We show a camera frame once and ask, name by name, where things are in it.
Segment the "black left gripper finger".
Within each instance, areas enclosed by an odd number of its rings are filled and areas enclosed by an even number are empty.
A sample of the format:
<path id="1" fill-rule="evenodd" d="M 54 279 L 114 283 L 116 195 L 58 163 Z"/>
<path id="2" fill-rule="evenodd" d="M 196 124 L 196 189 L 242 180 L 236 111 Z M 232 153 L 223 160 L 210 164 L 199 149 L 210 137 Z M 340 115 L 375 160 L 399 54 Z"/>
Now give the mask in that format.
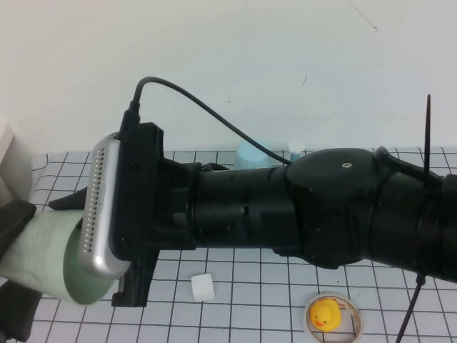
<path id="1" fill-rule="evenodd" d="M 36 213 L 36 206 L 16 199 L 1 207 L 1 259 Z"/>
<path id="2" fill-rule="evenodd" d="M 40 293 L 7 281 L 1 286 L 1 341 L 26 342 L 31 335 Z"/>

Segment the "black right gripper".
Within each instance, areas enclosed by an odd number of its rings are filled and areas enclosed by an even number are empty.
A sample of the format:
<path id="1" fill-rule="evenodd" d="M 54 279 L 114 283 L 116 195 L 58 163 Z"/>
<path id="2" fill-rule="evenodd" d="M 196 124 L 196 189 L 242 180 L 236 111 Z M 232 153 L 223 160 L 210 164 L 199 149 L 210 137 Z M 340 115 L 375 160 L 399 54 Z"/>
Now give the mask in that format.
<path id="1" fill-rule="evenodd" d="M 160 251 L 196 248 L 191 202 L 200 164 L 165 158 L 163 138 L 163 130 L 152 123 L 120 128 L 111 251 L 130 265 L 112 297 L 115 307 L 146 306 Z M 83 188 L 48 207 L 83 210 L 85 201 Z"/>

